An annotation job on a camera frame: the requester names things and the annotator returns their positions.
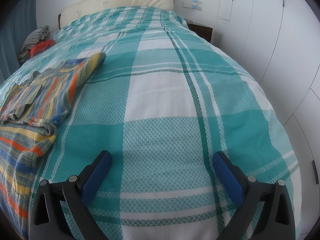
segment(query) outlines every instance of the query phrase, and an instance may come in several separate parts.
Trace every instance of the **bed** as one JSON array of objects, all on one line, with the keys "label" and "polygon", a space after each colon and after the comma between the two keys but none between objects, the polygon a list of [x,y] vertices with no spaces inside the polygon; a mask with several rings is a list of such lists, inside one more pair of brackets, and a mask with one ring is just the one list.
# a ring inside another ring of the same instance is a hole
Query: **bed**
[{"label": "bed", "polygon": [[[29,218],[12,206],[29,217],[42,179],[65,181],[101,150],[113,164],[88,209],[110,240],[217,238],[237,208],[213,172],[217,151],[246,175],[286,183],[300,235],[300,171],[283,126],[257,82],[188,30],[173,0],[85,0],[62,11],[59,24],[56,45],[1,85],[1,105],[36,70],[97,52],[106,58],[77,90],[53,145],[31,163],[29,193],[0,188],[1,209],[24,238]],[[9,185],[0,161],[1,185]]]}]

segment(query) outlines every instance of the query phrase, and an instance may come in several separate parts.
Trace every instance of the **curtain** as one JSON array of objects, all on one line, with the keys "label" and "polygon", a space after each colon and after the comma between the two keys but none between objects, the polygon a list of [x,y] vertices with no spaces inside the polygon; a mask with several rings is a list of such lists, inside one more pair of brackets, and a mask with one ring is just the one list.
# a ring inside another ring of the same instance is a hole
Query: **curtain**
[{"label": "curtain", "polygon": [[0,30],[0,84],[20,67],[17,56],[36,28],[36,0],[20,0]]}]

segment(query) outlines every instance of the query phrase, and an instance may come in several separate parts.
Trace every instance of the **folded cloth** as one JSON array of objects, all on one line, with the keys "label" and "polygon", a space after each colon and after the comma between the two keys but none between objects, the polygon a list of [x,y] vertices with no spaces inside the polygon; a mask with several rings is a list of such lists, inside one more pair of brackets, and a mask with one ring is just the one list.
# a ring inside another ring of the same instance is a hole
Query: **folded cloth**
[{"label": "folded cloth", "polygon": [[22,66],[28,59],[30,59],[30,51],[25,51],[24,53],[20,54],[18,57],[19,65]]},{"label": "folded cloth", "polygon": [[68,60],[15,85],[0,109],[0,208],[26,236],[28,200],[36,160],[54,143],[76,90],[106,54]]},{"label": "folded cloth", "polygon": [[55,44],[56,43],[54,42],[54,40],[50,39],[47,41],[42,41],[39,44],[33,46],[30,51],[31,58],[33,58],[35,55],[45,51],[46,49],[52,47]]},{"label": "folded cloth", "polygon": [[50,29],[48,25],[34,30],[24,41],[21,48],[21,53],[25,52],[26,50],[30,50],[33,46],[37,45],[39,41],[44,40],[44,38],[48,36],[49,32]]}]

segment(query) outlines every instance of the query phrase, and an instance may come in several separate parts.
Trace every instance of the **dark wooden nightstand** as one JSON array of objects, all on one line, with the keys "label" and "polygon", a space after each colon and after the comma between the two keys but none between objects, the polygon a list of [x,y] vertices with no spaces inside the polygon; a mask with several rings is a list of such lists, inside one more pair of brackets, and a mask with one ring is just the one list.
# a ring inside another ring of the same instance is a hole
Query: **dark wooden nightstand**
[{"label": "dark wooden nightstand", "polygon": [[211,27],[199,24],[199,23],[187,23],[189,30],[195,32],[201,38],[204,38],[207,42],[211,42],[212,31]]}]

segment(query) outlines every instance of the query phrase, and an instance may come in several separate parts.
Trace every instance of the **striped cloth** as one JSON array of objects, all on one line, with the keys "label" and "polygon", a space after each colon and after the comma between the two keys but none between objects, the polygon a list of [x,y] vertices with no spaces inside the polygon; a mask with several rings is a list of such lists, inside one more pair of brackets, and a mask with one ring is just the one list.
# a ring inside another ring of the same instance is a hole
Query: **striped cloth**
[{"label": "striped cloth", "polygon": [[53,39],[54,47],[0,87],[0,103],[32,71],[97,52],[106,59],[76,93],[39,162],[29,212],[41,179],[65,181],[108,150],[112,167],[88,206],[108,239],[213,240],[236,210],[212,170],[212,154],[222,150],[246,175],[285,181],[299,235],[300,171],[283,126],[249,73],[181,17],[112,8],[81,17]]},{"label": "striped cloth", "polygon": [[36,159],[57,138],[76,90],[106,54],[68,60],[14,85],[0,109],[0,207],[25,236]]}]

